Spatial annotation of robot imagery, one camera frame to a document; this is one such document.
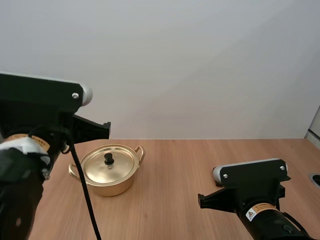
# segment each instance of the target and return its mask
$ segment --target motor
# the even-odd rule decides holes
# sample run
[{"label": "motor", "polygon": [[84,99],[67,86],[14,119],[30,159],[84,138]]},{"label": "motor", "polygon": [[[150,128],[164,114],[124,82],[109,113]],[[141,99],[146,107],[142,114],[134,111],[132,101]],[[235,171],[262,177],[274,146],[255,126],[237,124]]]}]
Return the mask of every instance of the motor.
[{"label": "motor", "polygon": [[236,213],[254,240],[313,239],[292,216],[280,212],[279,199],[285,197],[280,183],[290,180],[282,159],[222,165],[212,174],[215,184],[224,188],[198,194],[200,208]]}]

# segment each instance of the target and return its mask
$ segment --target orange label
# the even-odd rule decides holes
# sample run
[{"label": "orange label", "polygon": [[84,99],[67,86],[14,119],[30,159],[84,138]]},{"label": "orange label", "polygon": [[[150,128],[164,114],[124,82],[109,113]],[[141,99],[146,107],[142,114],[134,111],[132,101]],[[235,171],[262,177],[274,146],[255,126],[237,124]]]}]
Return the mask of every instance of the orange label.
[{"label": "orange label", "polygon": [[258,213],[261,213],[261,212],[263,212],[265,210],[276,210],[276,211],[278,211],[278,209],[275,206],[273,206],[272,204],[270,204],[270,203],[259,203],[259,204],[254,205],[253,207],[251,207],[248,210],[248,212],[245,214],[245,216],[251,222]]},{"label": "orange label", "polygon": [[256,214],[265,211],[265,210],[277,210],[278,209],[270,203],[259,203],[252,207]]},{"label": "orange label", "polygon": [[[21,134],[14,134],[14,135],[11,135],[9,136],[7,139],[5,139],[4,141],[11,141],[11,140],[15,140],[15,139],[21,139],[21,138],[25,138],[27,137],[28,134],[24,134],[24,133],[21,133]],[[37,137],[37,136],[32,136],[32,139],[37,143],[39,144],[46,152],[48,152],[49,148],[50,148],[50,145],[49,143],[47,143],[45,140],[41,139],[40,137]]]}]

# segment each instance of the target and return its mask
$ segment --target black lid knob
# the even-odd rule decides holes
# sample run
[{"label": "black lid knob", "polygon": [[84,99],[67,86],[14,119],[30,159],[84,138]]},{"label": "black lid knob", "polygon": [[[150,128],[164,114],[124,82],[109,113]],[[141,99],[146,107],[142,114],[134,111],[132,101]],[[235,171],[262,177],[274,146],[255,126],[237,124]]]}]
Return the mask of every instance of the black lid knob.
[{"label": "black lid knob", "polygon": [[104,155],[104,164],[106,164],[106,165],[111,165],[111,164],[113,164],[115,162],[115,160],[113,159],[113,157],[112,157],[112,153],[106,153],[105,155]]}]

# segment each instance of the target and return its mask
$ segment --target pot lid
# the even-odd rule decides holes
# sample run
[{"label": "pot lid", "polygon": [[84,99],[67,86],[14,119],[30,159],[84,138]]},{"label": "pot lid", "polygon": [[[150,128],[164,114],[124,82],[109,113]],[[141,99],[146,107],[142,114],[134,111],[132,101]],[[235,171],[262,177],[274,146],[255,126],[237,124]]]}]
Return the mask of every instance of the pot lid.
[{"label": "pot lid", "polygon": [[130,147],[112,144],[89,152],[81,162],[85,180],[94,186],[112,186],[130,178],[139,158]]}]

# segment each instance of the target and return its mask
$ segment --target black cable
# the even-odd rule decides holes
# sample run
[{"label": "black cable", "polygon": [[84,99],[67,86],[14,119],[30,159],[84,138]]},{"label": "black cable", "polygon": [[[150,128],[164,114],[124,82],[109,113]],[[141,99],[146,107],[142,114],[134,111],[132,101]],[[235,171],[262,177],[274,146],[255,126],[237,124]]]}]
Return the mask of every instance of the black cable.
[{"label": "black cable", "polygon": [[94,230],[96,239],[97,240],[102,240],[101,236],[100,236],[100,233],[99,233],[98,225],[97,225],[97,222],[96,222],[96,219],[95,219],[94,210],[92,208],[92,204],[91,204],[91,201],[90,201],[90,196],[89,196],[89,192],[88,192],[88,188],[87,188],[87,183],[86,183],[84,171],[82,170],[79,158],[77,156],[77,153],[76,153],[76,150],[75,150],[75,145],[72,143],[72,144],[69,145],[69,147],[71,149],[70,151],[71,151],[74,163],[75,163],[76,168],[77,168],[78,173],[79,173],[79,177],[80,177],[80,181],[81,181],[81,185],[82,185],[82,189],[83,189],[83,193],[84,193],[84,198],[85,198],[85,201],[86,201],[86,205],[88,207],[88,211],[89,211],[89,215],[90,215],[90,218],[91,218],[91,222],[92,222],[92,226],[93,226],[93,230]]},{"label": "black cable", "polygon": [[93,226],[93,230],[96,236],[97,240],[102,240],[100,233],[99,233],[99,229],[98,229],[98,225],[95,219],[95,214],[94,214],[94,210],[91,204],[91,200],[90,200],[90,196],[89,196],[89,192],[88,192],[88,188],[87,188],[87,183],[86,183],[86,179],[85,179],[85,174],[84,171],[81,167],[76,149],[75,149],[75,141],[73,138],[73,135],[71,134],[70,130],[62,127],[62,126],[57,126],[57,125],[40,125],[35,127],[34,129],[32,129],[29,134],[28,137],[32,137],[33,134],[35,134],[36,131],[40,130],[40,129],[46,129],[47,131],[51,131],[51,132],[59,132],[64,134],[65,136],[67,136],[67,144],[69,145],[69,149],[66,152],[61,151],[62,154],[67,154],[69,152],[71,152],[71,155],[73,157],[74,163],[76,165],[76,169],[78,170],[79,173],[79,177],[80,177],[80,182],[82,185],[82,189],[83,189],[83,193],[84,193],[84,198],[86,201],[86,205],[89,211],[89,215],[90,215],[90,219],[91,219],[91,223]]}]

